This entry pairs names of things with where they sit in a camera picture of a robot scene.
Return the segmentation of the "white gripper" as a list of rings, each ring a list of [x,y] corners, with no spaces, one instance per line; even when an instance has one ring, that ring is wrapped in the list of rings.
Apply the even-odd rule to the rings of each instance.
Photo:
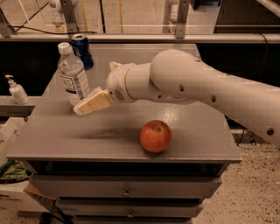
[[[121,64],[115,61],[109,63],[110,73],[106,79],[106,89],[95,88],[85,99],[74,106],[73,111],[78,116],[85,116],[98,110],[108,108],[113,100],[119,103],[132,103],[126,87],[126,76],[134,63]]]

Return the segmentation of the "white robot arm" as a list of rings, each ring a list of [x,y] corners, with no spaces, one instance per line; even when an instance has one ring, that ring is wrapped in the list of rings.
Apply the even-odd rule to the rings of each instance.
[[[110,63],[106,88],[94,89],[73,111],[84,116],[114,102],[197,101],[280,146],[280,88],[220,72],[188,52],[158,53],[150,63]]]

